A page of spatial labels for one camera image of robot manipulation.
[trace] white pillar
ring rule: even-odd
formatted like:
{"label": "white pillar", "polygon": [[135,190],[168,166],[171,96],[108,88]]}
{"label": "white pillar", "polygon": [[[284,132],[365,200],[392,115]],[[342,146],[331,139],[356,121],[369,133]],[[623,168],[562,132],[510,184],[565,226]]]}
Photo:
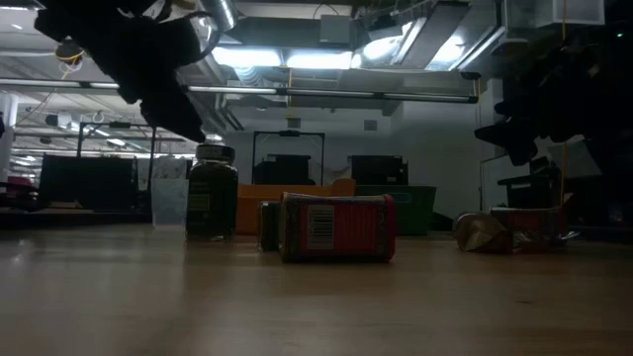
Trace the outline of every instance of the white pillar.
{"label": "white pillar", "polygon": [[18,103],[20,99],[14,94],[0,94],[0,112],[3,113],[2,123],[4,134],[0,138],[0,182],[6,182],[9,174],[11,158],[11,146],[13,134],[18,116]]}

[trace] metal frame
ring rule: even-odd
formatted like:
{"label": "metal frame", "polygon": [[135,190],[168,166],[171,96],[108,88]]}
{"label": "metal frame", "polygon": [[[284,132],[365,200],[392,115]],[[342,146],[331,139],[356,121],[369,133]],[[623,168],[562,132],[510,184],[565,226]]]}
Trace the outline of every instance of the metal frame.
{"label": "metal frame", "polygon": [[[36,87],[41,89],[75,89],[92,91],[113,91],[119,89],[117,83],[67,81],[67,80],[36,80],[0,78],[0,86],[8,88]],[[229,86],[183,86],[185,92],[195,93],[224,93],[224,94],[255,94],[255,95],[279,95],[279,96],[309,96],[323,98],[350,98],[370,100],[398,100],[429,103],[449,104],[477,104],[479,98],[467,95],[449,95],[434,93],[398,93],[377,92],[361,90],[330,90],[309,88],[255,88],[255,87],[229,87]]]}
{"label": "metal frame", "polygon": [[325,167],[325,133],[300,133],[300,132],[292,132],[292,134],[287,134],[287,132],[260,132],[256,131],[253,133],[253,152],[252,152],[252,160],[250,167],[250,184],[255,184],[255,153],[257,152],[257,137],[261,134],[278,134],[280,137],[299,137],[302,135],[315,135],[319,136],[321,139],[320,146],[320,185],[323,185],[323,169]]}

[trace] fluorescent light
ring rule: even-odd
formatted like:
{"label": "fluorescent light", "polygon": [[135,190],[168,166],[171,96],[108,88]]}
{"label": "fluorescent light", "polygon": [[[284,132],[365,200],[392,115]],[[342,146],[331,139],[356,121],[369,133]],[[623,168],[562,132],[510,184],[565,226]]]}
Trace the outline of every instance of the fluorescent light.
{"label": "fluorescent light", "polygon": [[118,138],[113,138],[113,139],[108,139],[109,143],[113,143],[115,145],[119,145],[119,146],[125,146],[126,143],[123,140],[120,140]]}
{"label": "fluorescent light", "polygon": [[16,158],[18,158],[18,159],[23,159],[23,160],[26,160],[26,161],[29,161],[29,162],[35,162],[35,161],[36,161],[36,158],[35,158],[35,157],[33,157],[33,156],[16,157]]}
{"label": "fluorescent light", "polygon": [[[72,132],[79,133],[79,124],[77,124],[75,122],[71,122],[70,123],[70,130]],[[89,128],[83,128],[83,131],[85,133],[90,133],[90,129]]]}
{"label": "fluorescent light", "polygon": [[212,141],[221,141],[223,138],[217,133],[207,134],[207,139]]}
{"label": "fluorescent light", "polygon": [[31,11],[29,8],[18,6],[0,6],[0,10]]}
{"label": "fluorescent light", "polygon": [[352,62],[350,66],[352,68],[360,68],[362,65],[363,65],[363,59],[361,58],[360,54],[354,54],[354,56],[352,57]]}
{"label": "fluorescent light", "polygon": [[94,89],[119,89],[117,83],[90,83],[90,86]]}
{"label": "fluorescent light", "polygon": [[310,51],[290,56],[286,64],[291,68],[305,69],[349,69],[352,52],[323,53]]}
{"label": "fluorescent light", "polygon": [[450,62],[462,56],[464,52],[464,39],[460,36],[451,36],[450,39],[439,49],[431,62]]}
{"label": "fluorescent light", "polygon": [[403,25],[403,36],[408,33],[408,30],[411,28],[411,26],[413,26],[413,21]]}
{"label": "fluorescent light", "polygon": [[393,36],[389,38],[371,41],[363,48],[363,54],[371,60],[378,59],[382,56],[395,51],[403,39],[402,36]]}
{"label": "fluorescent light", "polygon": [[503,36],[503,34],[505,34],[505,27],[498,28],[498,30],[496,30],[495,33],[487,41],[485,41],[475,52],[473,52],[473,54],[469,55],[468,58],[466,58],[466,60],[461,62],[457,66],[457,69],[464,70],[464,68],[466,68],[470,63],[472,63],[473,60],[475,60],[477,57],[482,55],[482,53],[486,49],[488,49],[488,47],[493,45],[501,36]]}
{"label": "fluorescent light", "polygon": [[218,64],[232,67],[281,65],[281,57],[277,49],[216,47],[212,54]]}
{"label": "fluorescent light", "polygon": [[13,162],[16,163],[16,164],[23,165],[23,166],[30,166],[31,165],[31,163],[29,163],[29,162],[21,161],[21,160],[18,160],[18,159],[14,159]]}

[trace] jar lid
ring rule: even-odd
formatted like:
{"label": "jar lid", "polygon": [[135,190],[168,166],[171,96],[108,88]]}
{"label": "jar lid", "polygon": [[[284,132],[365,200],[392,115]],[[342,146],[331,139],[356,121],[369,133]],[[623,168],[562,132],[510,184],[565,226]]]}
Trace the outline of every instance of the jar lid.
{"label": "jar lid", "polygon": [[221,144],[199,144],[196,148],[196,158],[224,160],[232,163],[235,159],[235,150]]}

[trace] green box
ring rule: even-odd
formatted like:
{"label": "green box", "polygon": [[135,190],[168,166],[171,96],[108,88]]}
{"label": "green box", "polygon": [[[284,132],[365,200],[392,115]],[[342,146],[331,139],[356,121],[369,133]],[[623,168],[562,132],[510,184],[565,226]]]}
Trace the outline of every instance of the green box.
{"label": "green box", "polygon": [[435,187],[356,186],[357,196],[389,194],[396,203],[399,235],[427,235],[433,218]]}

